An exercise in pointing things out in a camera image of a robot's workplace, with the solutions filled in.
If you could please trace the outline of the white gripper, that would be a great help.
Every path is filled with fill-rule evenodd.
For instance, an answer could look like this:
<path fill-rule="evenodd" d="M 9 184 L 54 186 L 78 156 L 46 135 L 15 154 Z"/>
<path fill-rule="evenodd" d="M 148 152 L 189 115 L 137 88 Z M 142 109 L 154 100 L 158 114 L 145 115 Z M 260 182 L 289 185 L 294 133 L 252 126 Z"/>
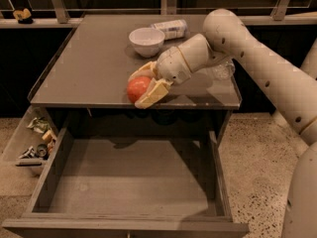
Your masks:
<path fill-rule="evenodd" d="M 181 84 L 188 80 L 191 71 L 180 49 L 171 47 L 158 57 L 157 62 L 149 61 L 134 71 L 128 81 L 140 76 L 149 77 L 151 81 L 135 106 L 139 109 L 147 109 L 167 96 L 173 83 Z"/>

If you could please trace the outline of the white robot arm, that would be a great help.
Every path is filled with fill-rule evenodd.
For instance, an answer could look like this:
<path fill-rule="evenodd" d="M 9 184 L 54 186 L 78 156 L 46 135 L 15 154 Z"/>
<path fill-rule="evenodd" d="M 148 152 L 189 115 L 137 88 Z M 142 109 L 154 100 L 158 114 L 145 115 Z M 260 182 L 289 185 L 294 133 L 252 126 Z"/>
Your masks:
<path fill-rule="evenodd" d="M 317 81 L 259 42 L 233 12 L 212 11 L 204 20 L 201 34 L 168 49 L 131 74 L 131 79 L 151 79 L 135 106 L 153 106 L 195 71 L 227 58 L 241 65 L 308 145 L 292 175 L 281 238 L 317 238 Z"/>

